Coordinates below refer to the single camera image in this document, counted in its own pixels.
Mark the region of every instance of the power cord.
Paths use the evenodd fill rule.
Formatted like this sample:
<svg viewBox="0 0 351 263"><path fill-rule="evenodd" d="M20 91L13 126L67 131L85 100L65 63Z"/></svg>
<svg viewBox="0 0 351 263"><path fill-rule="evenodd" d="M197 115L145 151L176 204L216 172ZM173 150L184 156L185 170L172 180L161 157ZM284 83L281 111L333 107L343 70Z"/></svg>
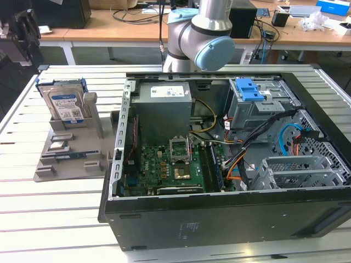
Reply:
<svg viewBox="0 0 351 263"><path fill-rule="evenodd" d="M162 21L163 21L163 13L165 12L165 5L166 5L166 0L163 0L162 9L161 9L161 0L160 0L160 2L158 4L158 13L160 15L159 41L160 41L160 52L161 52L162 68L163 68L163 65L165 64L165 61L166 61L166 58L165 58L165 45L163 44L163 40L162 40Z"/></svg>
<svg viewBox="0 0 351 263"><path fill-rule="evenodd" d="M261 40L260 40L260 43L259 43L259 45L257 46L256 50L255 50L254 53L252 54L249 63L251 63L251 61L257 56L257 54L259 53L259 49L260 49L260 47L261 47L261 45L262 45L262 42L264 41L264 47L263 47L264 50L263 50L263 56L262 56L262 60L261 60L261 64L262 64L263 61L264 61L266 58L268 58L268 56L269 56L269 54L270 54L270 52L271 52L271 49L272 49L273 44L280 38L280 33L279 33L279 30L276 29L274 26L272 26L271 24L266 23L266 22L264 22L264 21L262 21L262 20L260 20L260 19L257 19L257 17L256 17L256 19L255 19L255 22L254 22L253 25L256 26L256 27L258 27L259 32L260 32L260 36L261 36ZM277 36L276 38L270 39L270 38L267 37L267 34L266 34L266 32L265 32L265 30L264 30L264 28L263 28L263 25L264 25L264 24L270 26L271 28L273 28L273 29L276 31L276 36ZM270 43L270 46L269 46L269 51L268 51L267 56L264 57L264 54L265 54L265 44L266 44L266 42Z"/></svg>

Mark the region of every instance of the red cable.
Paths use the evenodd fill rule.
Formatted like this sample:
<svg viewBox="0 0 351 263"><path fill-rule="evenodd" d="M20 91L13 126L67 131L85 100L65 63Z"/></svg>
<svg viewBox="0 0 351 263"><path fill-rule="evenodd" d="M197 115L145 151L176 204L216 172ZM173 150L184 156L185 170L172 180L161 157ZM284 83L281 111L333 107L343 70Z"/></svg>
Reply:
<svg viewBox="0 0 351 263"><path fill-rule="evenodd" d="M132 147L131 152L130 152L129 155L128 155L128 158L125 160L124 164L126 164L126 163L128 162L129 158L131 157L131 155L132 155L132 153L133 153L133 151L134 151L135 144L137 143L136 129L135 129L136 125L137 125L137 119L134 117L134 128L133 128L133 137L134 137L134 141L133 141L133 147Z"/></svg>

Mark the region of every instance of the white paper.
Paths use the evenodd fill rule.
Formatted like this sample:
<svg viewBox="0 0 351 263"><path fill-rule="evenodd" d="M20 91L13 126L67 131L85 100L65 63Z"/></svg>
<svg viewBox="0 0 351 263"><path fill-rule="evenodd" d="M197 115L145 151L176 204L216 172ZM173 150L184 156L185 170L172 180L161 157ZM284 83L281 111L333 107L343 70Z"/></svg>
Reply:
<svg viewBox="0 0 351 263"><path fill-rule="evenodd" d="M43 34L50 34L53 31L48 26L39 26L39 32L40 32L40 34L43 35Z"/></svg>

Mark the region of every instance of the small circuit board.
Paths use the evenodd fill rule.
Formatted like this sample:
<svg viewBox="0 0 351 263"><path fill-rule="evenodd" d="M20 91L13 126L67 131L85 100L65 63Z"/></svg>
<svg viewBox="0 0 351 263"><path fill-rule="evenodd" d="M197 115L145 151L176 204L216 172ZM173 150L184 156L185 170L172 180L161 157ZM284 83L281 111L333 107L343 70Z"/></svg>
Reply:
<svg viewBox="0 0 351 263"><path fill-rule="evenodd" d="M157 190L165 187L193 187L201 188L206 192L203 179L202 165L199 155L200 145L190 146L190 162L171 162L169 145L143 146L141 151L141 171L138 176L126 176L124 186L126 195L152 196ZM221 145L216 145L214 151L217 162L224 160L224 151ZM183 156L181 147L174 147L173 156Z"/></svg>

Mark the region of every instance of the black cable bundle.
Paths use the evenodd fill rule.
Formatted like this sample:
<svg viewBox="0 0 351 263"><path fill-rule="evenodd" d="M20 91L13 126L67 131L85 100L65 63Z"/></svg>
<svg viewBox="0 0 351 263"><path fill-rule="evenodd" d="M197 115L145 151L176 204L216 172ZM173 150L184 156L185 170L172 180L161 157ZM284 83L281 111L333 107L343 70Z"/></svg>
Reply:
<svg viewBox="0 0 351 263"><path fill-rule="evenodd" d="M268 52L268 55L267 55L267 57L268 57L269 54L270 54L270 51L271 51L271 49L272 49L272 45L274 44L274 42L276 42L276 41L280 38L280 33L279 33L278 29L276 29L274 26L272 26L271 24L266 23L266 22L264 22L264 21L262 21L262 20L257 19L257 17L256 17L255 21L256 21L256 24L254 23L253 25L258 27L259 32L260 32L260 34L261 34L261 41L260 41L260 43L259 43L257 49L255 50L255 52L252 54L252 56L251 56L251 58L250 58L250 63L251 63L251 61L253 60L253 58L257 55L257 53L259 52L259 48L261 47L262 42L263 42L264 40L267 41L267 42L269 42L269 43L271 43L270 48L269 48L269 52ZM272 27L272 28L277 32L277 38L276 38L276 39L269 39L269 38L264 34L263 24Z"/></svg>

